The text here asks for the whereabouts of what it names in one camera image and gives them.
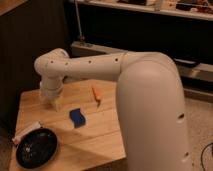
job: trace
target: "blue block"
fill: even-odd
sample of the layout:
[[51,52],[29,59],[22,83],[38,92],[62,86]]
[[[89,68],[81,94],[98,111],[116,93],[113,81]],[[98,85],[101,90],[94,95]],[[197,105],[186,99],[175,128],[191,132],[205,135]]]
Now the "blue block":
[[82,115],[80,108],[70,111],[70,119],[74,122],[74,127],[78,128],[86,124],[86,119]]

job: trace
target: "floor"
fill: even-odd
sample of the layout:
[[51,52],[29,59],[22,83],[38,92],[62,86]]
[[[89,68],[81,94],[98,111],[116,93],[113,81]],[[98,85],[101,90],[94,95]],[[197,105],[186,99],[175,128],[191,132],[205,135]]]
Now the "floor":
[[[213,142],[213,103],[186,99],[186,116],[194,171],[202,171],[200,156],[203,148]],[[0,130],[0,170],[7,171],[11,155],[10,135]],[[206,171],[212,171],[212,146],[206,148],[203,163]],[[90,171],[127,171],[125,159],[90,169]]]

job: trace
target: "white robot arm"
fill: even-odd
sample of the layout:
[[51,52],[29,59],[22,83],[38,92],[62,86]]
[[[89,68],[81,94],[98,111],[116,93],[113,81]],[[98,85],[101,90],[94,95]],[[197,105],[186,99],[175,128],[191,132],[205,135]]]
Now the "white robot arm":
[[184,95],[162,53],[125,52],[70,59],[62,49],[35,61],[41,93],[60,95],[63,77],[117,81],[116,103],[130,171],[191,171]]

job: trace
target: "wall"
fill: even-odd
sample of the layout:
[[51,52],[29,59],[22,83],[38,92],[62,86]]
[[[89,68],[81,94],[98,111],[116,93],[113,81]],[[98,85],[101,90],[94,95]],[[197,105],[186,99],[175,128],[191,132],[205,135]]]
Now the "wall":
[[38,88],[35,58],[68,41],[62,0],[30,0],[0,16],[0,127],[14,131],[21,92]]

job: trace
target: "cable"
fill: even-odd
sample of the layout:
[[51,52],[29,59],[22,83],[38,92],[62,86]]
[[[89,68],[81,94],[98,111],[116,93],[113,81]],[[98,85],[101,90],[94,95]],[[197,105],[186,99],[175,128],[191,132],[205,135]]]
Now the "cable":
[[205,150],[206,150],[209,146],[212,146],[212,148],[213,148],[213,142],[207,144],[207,145],[203,148],[203,150],[202,150],[202,152],[201,152],[201,156],[200,156],[200,162],[201,162],[201,167],[202,167],[203,171],[206,171],[205,166],[204,166],[204,163],[203,163],[203,154],[204,154]]

